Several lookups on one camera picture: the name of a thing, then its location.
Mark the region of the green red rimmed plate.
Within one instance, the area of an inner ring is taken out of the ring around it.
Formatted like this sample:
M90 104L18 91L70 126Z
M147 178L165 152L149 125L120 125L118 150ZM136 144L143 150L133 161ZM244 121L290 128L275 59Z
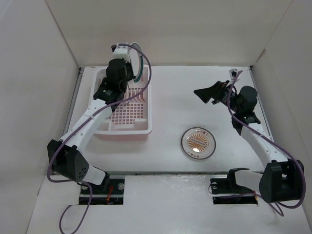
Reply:
M142 51L142 49L141 49L140 45L136 42L132 42L131 45L136 48L136 52L137 52L137 56L138 56L138 62L139 62L138 73L137 73L137 75L135 75L135 78L133 79L133 82L137 83L141 80L142 75L143 75L143 70L144 70L143 56L141 53L138 52L138 51Z

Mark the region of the blue floral pattern plate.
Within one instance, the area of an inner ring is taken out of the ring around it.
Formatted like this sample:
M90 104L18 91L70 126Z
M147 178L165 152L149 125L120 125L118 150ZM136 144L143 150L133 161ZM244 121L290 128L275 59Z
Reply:
M99 87L100 87L101 89L106 89L106 84L107 84L107 83L106 83L106 77L104 77L104 78L102 79L102 82L101 82L101 84L100 84Z

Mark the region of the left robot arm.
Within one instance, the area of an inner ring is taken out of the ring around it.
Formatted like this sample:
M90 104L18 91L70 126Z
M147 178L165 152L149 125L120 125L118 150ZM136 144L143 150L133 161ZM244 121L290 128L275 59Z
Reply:
M77 123L59 140L48 143L48 169L76 183L88 182L97 193L109 188L109 175L88 163L83 152L99 126L124 99L128 82L134 79L132 64L121 58L111 60L92 101Z

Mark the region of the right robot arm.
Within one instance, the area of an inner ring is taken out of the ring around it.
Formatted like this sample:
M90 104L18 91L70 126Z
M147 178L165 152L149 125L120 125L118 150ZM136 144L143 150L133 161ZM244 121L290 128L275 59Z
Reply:
M262 173L247 168L229 170L216 193L257 191L267 203L296 200L301 205L306 192L304 166L265 134L254 112L258 103L256 89L244 86L237 92L229 81L218 81L211 87L194 90L194 94L204 103L211 101L227 106L233 128L248 142L264 166Z

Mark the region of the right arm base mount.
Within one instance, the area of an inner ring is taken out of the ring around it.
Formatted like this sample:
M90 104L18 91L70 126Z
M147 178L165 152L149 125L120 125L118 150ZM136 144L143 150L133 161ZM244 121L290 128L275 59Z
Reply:
M255 191L240 186L236 182L235 173L247 168L230 169L225 178L211 178L209 188L213 195L214 205L257 205Z

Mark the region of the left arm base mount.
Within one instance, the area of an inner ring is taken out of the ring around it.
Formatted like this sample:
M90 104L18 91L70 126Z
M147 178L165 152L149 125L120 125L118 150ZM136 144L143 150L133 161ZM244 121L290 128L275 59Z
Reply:
M112 175L103 185L91 184L91 205L123 205L125 177Z

